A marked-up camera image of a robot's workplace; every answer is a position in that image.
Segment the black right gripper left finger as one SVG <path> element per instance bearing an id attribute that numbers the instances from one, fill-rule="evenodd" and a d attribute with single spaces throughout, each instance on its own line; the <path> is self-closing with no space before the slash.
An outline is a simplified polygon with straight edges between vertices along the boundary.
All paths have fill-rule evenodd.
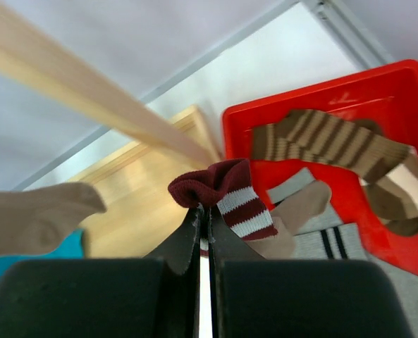
<path id="1" fill-rule="evenodd" d="M 142 258 L 21 261 L 0 280 L 0 337 L 197 337 L 202 207 Z"/>

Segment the beige sock maroon striped cuff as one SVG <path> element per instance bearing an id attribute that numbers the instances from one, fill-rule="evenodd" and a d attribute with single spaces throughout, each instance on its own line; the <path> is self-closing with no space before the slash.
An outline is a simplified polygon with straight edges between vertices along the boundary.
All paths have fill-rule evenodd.
<path id="1" fill-rule="evenodd" d="M 0 192 L 0 256 L 48 254 L 84 219 L 104 212 L 99 192 L 84 182 Z"/>

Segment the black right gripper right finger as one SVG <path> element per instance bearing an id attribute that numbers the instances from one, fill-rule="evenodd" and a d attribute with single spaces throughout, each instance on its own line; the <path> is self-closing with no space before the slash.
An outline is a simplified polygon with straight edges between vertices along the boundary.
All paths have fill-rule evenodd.
<path id="1" fill-rule="evenodd" d="M 366 261 L 268 261 L 209 212 L 215 337 L 411 337 L 390 280 Z"/>

